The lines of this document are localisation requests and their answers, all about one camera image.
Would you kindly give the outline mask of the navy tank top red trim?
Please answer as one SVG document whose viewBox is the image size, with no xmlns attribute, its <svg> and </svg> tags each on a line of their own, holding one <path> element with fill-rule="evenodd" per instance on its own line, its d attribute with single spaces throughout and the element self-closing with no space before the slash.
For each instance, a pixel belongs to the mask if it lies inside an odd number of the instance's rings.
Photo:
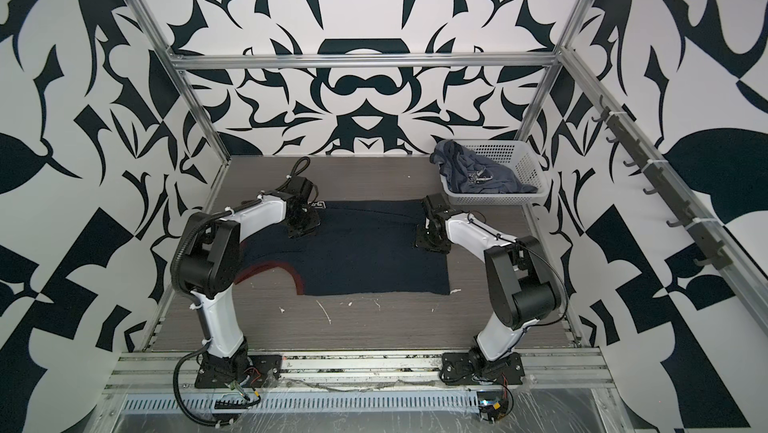
<svg viewBox="0 0 768 433">
<path fill-rule="evenodd" d="M 236 281 L 277 268 L 298 295 L 450 292 L 447 256 L 416 246 L 426 224 L 421 201 L 329 201 L 319 217 L 319 228 L 299 238 L 276 224 L 244 240 Z"/>
</svg>

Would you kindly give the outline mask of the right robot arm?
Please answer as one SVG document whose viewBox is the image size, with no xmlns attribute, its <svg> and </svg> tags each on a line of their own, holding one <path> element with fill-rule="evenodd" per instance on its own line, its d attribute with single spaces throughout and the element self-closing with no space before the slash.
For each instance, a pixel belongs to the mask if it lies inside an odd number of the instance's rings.
<svg viewBox="0 0 768 433">
<path fill-rule="evenodd" d="M 492 315 L 475 346 L 457 360 L 443 362 L 449 383 L 489 382 L 512 367 L 515 348 L 529 330 L 542 326 L 563 303 L 557 272 L 533 236 L 508 236 L 470 212 L 453 208 L 440 194 L 422 200 L 425 221 L 416 246 L 433 253 L 464 248 L 483 262 Z"/>
</svg>

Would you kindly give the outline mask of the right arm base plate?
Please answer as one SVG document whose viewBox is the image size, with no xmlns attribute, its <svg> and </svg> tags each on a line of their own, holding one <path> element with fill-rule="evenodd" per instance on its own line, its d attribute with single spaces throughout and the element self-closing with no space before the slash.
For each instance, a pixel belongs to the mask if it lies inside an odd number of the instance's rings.
<svg viewBox="0 0 768 433">
<path fill-rule="evenodd" d="M 438 377 L 446 385 L 522 385 L 526 373 L 518 353 L 494 361 L 477 348 L 463 353 L 443 353 Z"/>
</svg>

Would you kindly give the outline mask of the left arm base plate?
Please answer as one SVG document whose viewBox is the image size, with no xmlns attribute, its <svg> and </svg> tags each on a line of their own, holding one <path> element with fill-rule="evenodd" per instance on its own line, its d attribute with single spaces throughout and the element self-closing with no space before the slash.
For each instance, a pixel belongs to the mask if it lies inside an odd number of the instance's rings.
<svg viewBox="0 0 768 433">
<path fill-rule="evenodd" d="M 243 388 L 261 388 L 279 380 L 283 356 L 279 354 L 248 355 L 233 361 L 207 353 L 200 360 L 194 386 L 197 389 L 225 388 L 237 380 Z"/>
</svg>

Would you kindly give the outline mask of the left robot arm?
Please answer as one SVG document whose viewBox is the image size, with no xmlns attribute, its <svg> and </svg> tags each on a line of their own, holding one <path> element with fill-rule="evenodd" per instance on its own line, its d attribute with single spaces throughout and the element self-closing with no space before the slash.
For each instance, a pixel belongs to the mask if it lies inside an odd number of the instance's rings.
<svg viewBox="0 0 768 433">
<path fill-rule="evenodd" d="M 254 200 L 218 213 L 195 213 L 187 221 L 170 263 L 171 283 L 197 311 L 204 360 L 236 372 L 247 368 L 247 340 L 232 293 L 240 272 L 240 245 L 273 225 L 285 225 L 291 238 L 317 230 L 319 213 L 310 202 L 315 191 L 310 180 L 294 175 Z"/>
</svg>

